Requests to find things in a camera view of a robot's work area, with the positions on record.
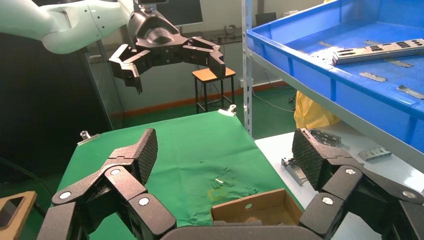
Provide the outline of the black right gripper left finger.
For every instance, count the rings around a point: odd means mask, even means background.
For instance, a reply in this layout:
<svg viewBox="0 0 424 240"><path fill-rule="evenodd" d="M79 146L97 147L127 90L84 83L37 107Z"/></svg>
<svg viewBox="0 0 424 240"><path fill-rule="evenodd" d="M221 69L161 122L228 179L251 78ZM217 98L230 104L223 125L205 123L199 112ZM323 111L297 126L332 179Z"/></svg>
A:
<svg viewBox="0 0 424 240"><path fill-rule="evenodd" d="M116 214L136 239L161 239L177 221L146 188L157 154L153 128L135 144L115 149L99 170L52 197L37 238L87 240L105 218Z"/></svg>

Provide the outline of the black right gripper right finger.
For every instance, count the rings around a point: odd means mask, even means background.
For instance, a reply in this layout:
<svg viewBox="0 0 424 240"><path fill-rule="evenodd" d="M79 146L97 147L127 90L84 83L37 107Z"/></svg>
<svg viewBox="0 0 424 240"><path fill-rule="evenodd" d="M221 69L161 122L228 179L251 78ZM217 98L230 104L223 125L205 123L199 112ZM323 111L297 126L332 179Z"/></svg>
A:
<svg viewBox="0 0 424 240"><path fill-rule="evenodd" d="M352 213L383 240L423 239L421 193L366 169L344 149L318 142L305 128L295 131L292 153L316 191L300 217L301 227L329 240Z"/></svg>

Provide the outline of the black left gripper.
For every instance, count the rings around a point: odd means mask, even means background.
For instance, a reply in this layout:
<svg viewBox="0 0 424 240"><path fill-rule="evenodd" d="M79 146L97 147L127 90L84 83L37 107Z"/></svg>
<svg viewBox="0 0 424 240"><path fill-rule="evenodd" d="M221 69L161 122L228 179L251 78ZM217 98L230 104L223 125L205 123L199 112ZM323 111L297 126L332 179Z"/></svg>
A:
<svg viewBox="0 0 424 240"><path fill-rule="evenodd" d="M190 63L208 67L219 79L226 76L221 46L199 36L183 37L163 15L154 10L134 11L128 22L134 48L120 45L108 59L112 75L143 92L140 75L153 66Z"/></svg>

